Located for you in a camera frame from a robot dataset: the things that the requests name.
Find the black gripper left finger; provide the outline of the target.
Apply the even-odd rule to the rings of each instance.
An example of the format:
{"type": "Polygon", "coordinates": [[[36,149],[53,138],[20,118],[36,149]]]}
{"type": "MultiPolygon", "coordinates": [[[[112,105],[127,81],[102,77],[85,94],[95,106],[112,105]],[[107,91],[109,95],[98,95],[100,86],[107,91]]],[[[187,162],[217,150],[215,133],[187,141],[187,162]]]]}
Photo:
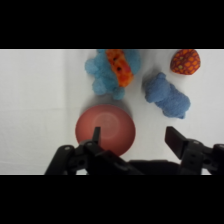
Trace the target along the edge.
{"type": "Polygon", "coordinates": [[[77,148],[64,145],[57,149],[45,174],[76,175],[85,170],[89,175],[142,175],[137,168],[100,146],[101,128],[96,127],[89,140],[77,148]]]}

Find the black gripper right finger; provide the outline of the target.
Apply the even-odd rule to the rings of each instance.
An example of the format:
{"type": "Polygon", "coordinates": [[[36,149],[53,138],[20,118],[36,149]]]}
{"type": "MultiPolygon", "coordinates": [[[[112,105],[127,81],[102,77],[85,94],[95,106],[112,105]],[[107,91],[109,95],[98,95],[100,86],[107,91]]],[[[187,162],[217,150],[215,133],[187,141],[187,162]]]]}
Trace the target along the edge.
{"type": "Polygon", "coordinates": [[[168,126],[165,143],[181,161],[179,175],[200,175],[206,169],[212,175],[224,175],[224,144],[209,148],[195,139],[187,139],[168,126]]]}

